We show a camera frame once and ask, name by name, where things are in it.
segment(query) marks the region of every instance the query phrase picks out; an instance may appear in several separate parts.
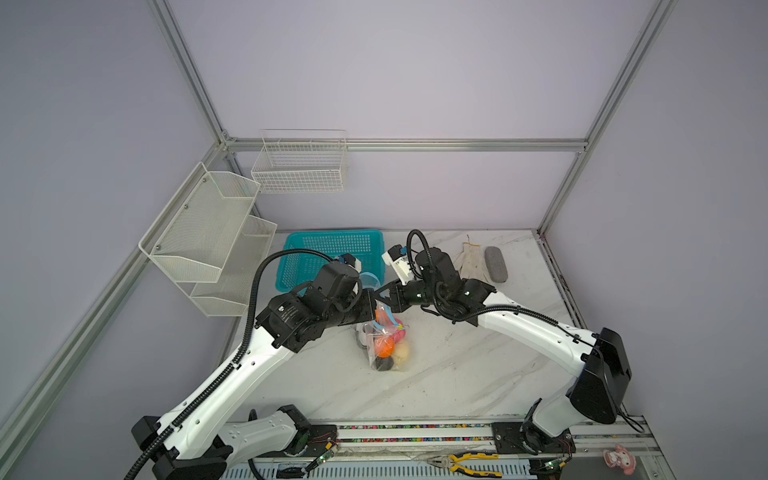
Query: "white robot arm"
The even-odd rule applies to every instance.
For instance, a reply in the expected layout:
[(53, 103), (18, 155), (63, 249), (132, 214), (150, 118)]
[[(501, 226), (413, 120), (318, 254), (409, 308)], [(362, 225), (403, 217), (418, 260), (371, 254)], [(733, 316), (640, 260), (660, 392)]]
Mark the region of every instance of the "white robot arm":
[[(415, 261), (410, 255), (406, 259), (414, 235), (424, 244)], [(253, 299), (266, 264), (289, 253), (284, 250), (262, 263), (254, 279)], [(134, 426), (132, 433), (144, 450), (144, 462), (155, 461), (156, 478), (219, 478), (216, 475), (229, 466), (266, 452), (300, 453), (310, 424), (294, 406), (281, 407), (270, 417), (251, 422), (227, 420), (267, 375), (307, 342), (319, 338), (325, 328), (372, 319), (377, 300), (395, 313), (412, 305), (434, 305), (451, 321), (468, 321), (530, 346), (574, 377), (531, 407), (518, 439), (528, 452), (540, 452), (565, 429), (585, 419), (615, 421), (631, 377), (618, 334), (604, 329), (598, 335), (558, 323), (524, 308), (487, 283), (459, 278), (450, 257), (429, 248), (417, 230), (410, 233), (407, 248), (395, 246), (384, 257), (388, 264), (399, 265), (400, 280), (375, 292), (362, 289), (359, 262), (356, 265), (354, 257), (345, 255), (326, 264), (311, 284), (273, 298), (258, 316), (252, 305), (250, 326), (240, 348), (170, 412), (160, 418), (143, 417)], [(306, 287), (303, 296), (298, 295), (300, 287)], [(141, 469), (142, 457), (131, 472)], [(126, 478), (133, 478), (130, 472)]]

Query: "white wire basket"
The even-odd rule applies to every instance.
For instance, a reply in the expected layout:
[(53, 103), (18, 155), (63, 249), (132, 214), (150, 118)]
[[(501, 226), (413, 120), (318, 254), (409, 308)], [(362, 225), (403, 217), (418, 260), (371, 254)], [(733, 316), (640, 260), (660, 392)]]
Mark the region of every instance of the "white wire basket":
[[(241, 316), (253, 275), (266, 257), (277, 225), (250, 215), (259, 183), (198, 164), (199, 180), (181, 189), (141, 238), (139, 248), (207, 316)], [(168, 211), (176, 210), (163, 228)]]
[(248, 310), (253, 275), (272, 245), (277, 225), (248, 215), (216, 283), (179, 285), (208, 316), (242, 316)]
[(263, 194), (344, 191), (343, 130), (263, 130), (264, 146), (251, 170)]

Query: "pink figurine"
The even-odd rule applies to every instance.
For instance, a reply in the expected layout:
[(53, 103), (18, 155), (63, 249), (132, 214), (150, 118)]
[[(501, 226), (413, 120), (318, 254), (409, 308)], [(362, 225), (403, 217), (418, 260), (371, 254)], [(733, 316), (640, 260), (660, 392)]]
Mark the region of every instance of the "pink figurine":
[(624, 470), (625, 475), (632, 475), (634, 473), (634, 467), (637, 464), (634, 459), (634, 455), (629, 453), (626, 448), (621, 445), (616, 445), (616, 451), (603, 450), (603, 458), (605, 458), (605, 464), (609, 467), (621, 467)]

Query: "black ball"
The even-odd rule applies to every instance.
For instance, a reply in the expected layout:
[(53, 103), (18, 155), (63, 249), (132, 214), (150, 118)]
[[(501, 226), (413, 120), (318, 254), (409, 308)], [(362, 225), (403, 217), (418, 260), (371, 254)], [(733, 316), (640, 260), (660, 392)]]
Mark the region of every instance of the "black ball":
[(393, 360), (391, 356), (388, 356), (385, 359), (377, 356), (376, 359), (373, 360), (373, 368), (380, 372), (391, 370), (393, 366), (395, 366), (395, 360)]

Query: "orange ball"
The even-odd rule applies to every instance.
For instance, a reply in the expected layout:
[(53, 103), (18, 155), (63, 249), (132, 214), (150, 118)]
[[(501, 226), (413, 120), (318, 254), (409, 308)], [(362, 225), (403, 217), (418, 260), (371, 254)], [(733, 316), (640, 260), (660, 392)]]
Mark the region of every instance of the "orange ball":
[(395, 351), (395, 340), (391, 335), (380, 336), (373, 341), (373, 349), (376, 356), (385, 359)]

